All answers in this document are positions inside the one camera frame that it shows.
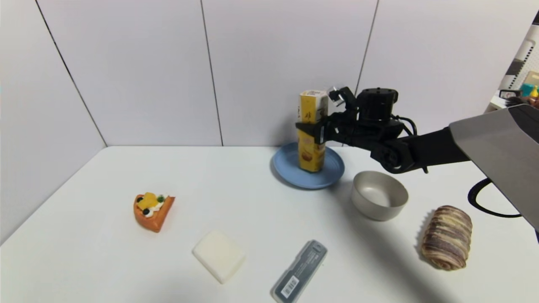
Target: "yellow box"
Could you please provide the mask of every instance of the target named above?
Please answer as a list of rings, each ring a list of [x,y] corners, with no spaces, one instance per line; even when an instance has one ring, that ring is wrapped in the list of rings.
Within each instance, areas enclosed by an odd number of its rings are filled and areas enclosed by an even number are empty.
[[[298,122],[316,123],[328,115],[328,96],[325,91],[304,91],[300,94]],[[300,168],[315,173],[324,166],[326,145],[314,143],[314,137],[298,130]]]

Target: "barcode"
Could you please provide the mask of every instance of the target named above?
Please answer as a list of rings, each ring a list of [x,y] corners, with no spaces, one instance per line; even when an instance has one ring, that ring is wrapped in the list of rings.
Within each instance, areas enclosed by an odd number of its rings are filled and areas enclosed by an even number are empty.
[[[298,282],[299,280],[295,276],[291,276],[290,280],[288,280],[288,283],[285,285],[285,288],[282,289],[281,294],[288,299],[290,294],[294,291],[294,288],[296,288],[296,285],[298,285]]]

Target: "swirl bread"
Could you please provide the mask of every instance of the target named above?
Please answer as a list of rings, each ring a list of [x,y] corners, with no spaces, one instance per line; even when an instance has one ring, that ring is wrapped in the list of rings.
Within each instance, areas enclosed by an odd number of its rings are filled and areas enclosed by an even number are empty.
[[[466,267],[471,241],[470,217],[458,208],[441,206],[425,231],[421,252],[437,267],[457,270]]]

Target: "metal bowl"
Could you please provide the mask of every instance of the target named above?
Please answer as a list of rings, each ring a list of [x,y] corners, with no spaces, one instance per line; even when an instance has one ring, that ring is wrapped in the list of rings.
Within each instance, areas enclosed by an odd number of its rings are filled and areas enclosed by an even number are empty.
[[[377,171],[354,177],[352,202],[367,217],[387,221],[395,218],[408,201],[408,191],[395,178]]]

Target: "light blue plate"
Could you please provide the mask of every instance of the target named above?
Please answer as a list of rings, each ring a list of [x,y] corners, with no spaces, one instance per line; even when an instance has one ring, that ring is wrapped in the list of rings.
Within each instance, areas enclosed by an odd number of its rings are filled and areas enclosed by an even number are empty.
[[[319,189],[337,182],[344,174],[344,162],[331,148],[326,147],[324,167],[316,173],[299,168],[298,143],[289,143],[273,156],[273,167],[288,183],[307,189]]]

